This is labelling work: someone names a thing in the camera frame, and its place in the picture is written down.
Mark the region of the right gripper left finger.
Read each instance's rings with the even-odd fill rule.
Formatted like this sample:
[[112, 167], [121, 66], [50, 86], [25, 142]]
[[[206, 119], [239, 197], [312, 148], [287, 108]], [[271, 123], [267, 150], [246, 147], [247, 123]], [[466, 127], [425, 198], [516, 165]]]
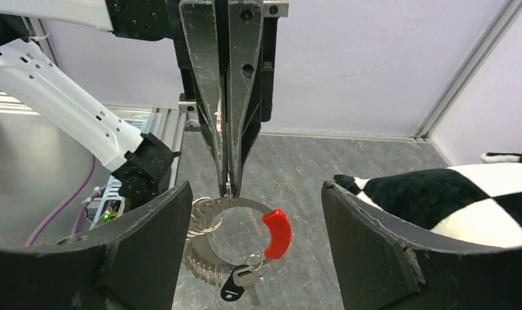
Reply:
[[192, 200], [185, 181], [56, 244], [0, 249], [0, 309], [170, 309]]

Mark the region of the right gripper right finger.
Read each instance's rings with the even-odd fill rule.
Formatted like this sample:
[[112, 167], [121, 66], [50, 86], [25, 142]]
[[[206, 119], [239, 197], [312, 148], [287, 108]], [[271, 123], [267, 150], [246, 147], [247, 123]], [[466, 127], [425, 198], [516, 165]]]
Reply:
[[321, 202], [345, 309], [522, 309], [522, 247], [435, 234], [332, 181]]

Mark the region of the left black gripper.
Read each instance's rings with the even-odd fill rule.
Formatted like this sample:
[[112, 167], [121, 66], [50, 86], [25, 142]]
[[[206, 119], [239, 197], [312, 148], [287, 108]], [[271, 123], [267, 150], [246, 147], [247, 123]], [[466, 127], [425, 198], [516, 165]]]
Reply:
[[219, 195], [234, 197], [273, 104], [278, 20], [287, 1], [168, 1], [169, 30], [200, 131], [216, 166]]

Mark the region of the metal keyring with red handle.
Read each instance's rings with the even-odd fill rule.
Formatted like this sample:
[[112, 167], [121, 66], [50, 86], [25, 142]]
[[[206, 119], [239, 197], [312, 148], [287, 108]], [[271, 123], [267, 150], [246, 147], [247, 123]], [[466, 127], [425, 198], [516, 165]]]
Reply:
[[182, 263], [195, 278], [224, 287], [237, 271], [262, 272], [283, 258], [292, 236], [284, 210], [227, 190], [193, 201]]

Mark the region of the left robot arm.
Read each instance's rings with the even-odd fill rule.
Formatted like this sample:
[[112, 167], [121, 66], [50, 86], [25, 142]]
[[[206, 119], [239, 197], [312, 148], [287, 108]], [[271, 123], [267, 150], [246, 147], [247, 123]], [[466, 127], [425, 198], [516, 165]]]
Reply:
[[219, 193], [241, 194], [244, 165], [273, 105], [277, 25], [287, 1], [0, 1], [0, 91], [89, 150], [140, 207], [169, 188], [178, 152], [126, 123], [49, 60], [24, 17], [142, 41], [171, 39]]

